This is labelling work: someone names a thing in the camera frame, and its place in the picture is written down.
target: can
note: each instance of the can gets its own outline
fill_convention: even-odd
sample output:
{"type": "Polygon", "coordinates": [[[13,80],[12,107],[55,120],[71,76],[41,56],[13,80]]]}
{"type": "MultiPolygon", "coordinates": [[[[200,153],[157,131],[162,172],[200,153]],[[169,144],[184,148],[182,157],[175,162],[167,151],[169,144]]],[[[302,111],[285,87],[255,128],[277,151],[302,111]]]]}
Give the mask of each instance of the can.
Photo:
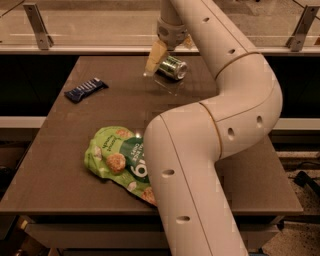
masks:
{"type": "Polygon", "coordinates": [[[185,77],[188,66],[186,62],[169,56],[160,64],[158,70],[174,80],[181,80],[185,77]]]}

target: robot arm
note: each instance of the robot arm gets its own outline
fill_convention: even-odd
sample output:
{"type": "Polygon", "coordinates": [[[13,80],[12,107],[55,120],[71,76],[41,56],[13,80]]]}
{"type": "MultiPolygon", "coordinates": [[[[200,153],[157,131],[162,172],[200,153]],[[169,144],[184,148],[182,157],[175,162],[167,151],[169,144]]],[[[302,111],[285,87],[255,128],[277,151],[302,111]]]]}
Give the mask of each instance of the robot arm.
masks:
{"type": "Polygon", "coordinates": [[[214,164],[271,131],[282,108],[280,86],[264,57],[213,1],[162,0],[161,12],[160,39],[174,48],[186,34],[180,33],[183,23],[219,89],[216,97],[159,115],[144,135],[148,173],[171,252],[247,255],[214,164]],[[172,40],[175,30],[167,22],[180,27],[179,40],[172,40]]]}

